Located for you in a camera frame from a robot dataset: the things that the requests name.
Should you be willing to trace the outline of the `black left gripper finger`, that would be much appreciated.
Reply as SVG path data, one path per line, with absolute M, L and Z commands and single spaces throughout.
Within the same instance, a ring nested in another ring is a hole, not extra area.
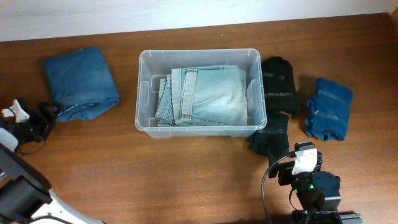
M 63 110 L 63 105 L 58 102 L 40 102 L 37 104 L 37 108 L 47 119 L 56 120 L 57 116 Z
M 52 125 L 39 126 L 34 130 L 34 141 L 35 142 L 46 141 L 52 130 L 53 130 Z

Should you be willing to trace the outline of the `dark blue jeans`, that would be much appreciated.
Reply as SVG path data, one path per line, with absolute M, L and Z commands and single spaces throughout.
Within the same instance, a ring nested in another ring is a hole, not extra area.
M 53 101 L 63 105 L 57 121 L 91 120 L 120 102 L 99 48 L 79 49 L 47 59 L 44 73 Z

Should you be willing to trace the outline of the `blue taped shirt bundle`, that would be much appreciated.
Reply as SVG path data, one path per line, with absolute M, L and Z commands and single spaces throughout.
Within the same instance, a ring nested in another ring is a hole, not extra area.
M 317 78 L 314 95 L 307 101 L 305 134 L 321 141 L 343 141 L 348 132 L 353 92 L 332 80 Z

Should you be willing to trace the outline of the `light blue jeans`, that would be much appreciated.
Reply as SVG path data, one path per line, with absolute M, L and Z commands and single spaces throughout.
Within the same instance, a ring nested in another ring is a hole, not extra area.
M 158 125 L 247 125 L 246 79 L 237 65 L 172 69 L 159 81 Z

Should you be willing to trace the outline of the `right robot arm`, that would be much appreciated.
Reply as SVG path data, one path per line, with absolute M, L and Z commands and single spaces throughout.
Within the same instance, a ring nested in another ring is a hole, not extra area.
M 294 160 L 274 161 L 266 176 L 277 177 L 280 186 L 291 186 L 304 212 L 336 212 L 341 202 L 341 179 L 321 170 L 323 154 L 314 148 L 292 151 L 287 157 Z

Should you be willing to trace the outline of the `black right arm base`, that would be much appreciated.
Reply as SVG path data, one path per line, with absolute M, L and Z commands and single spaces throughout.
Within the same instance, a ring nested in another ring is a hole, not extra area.
M 291 224 L 363 224 L 359 213 L 293 211 Z

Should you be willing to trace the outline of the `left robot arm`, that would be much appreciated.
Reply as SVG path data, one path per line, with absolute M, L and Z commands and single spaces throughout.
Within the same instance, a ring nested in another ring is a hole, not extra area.
M 1 223 L 103 224 L 59 199 L 51 183 L 17 151 L 28 142 L 45 143 L 62 105 L 29 109 L 14 100 L 1 110 Z

